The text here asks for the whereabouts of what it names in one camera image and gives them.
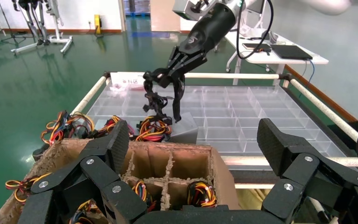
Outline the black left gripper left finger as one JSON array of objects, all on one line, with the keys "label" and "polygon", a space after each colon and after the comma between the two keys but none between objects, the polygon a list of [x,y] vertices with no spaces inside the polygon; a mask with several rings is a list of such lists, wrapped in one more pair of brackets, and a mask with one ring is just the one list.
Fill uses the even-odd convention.
[{"label": "black left gripper left finger", "polygon": [[118,121],[107,136],[89,141],[75,161],[37,180],[18,222],[63,224],[90,199],[114,224],[132,224],[146,203],[119,176],[129,147],[129,129]]}]

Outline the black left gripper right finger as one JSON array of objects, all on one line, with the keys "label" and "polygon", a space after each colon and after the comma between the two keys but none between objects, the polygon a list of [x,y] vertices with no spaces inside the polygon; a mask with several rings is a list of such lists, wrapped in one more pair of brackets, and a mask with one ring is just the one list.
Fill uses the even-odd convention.
[{"label": "black left gripper right finger", "polygon": [[279,177],[263,211],[289,224],[310,197],[340,224],[358,224],[358,171],[323,156],[305,138],[281,132],[268,118],[259,121],[257,143]]}]

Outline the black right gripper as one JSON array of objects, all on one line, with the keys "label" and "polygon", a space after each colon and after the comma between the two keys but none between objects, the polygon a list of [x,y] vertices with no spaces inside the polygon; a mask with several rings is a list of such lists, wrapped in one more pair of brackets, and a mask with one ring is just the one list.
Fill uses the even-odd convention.
[{"label": "black right gripper", "polygon": [[143,74],[145,89],[152,89],[153,82],[163,88],[173,84],[172,111],[176,123],[181,121],[180,101],[186,86],[185,74],[207,61],[206,53],[225,37],[238,20],[237,2],[209,2],[199,13],[192,10],[193,7],[195,5],[188,2],[179,14],[197,22],[179,47],[173,48],[167,66]]}]

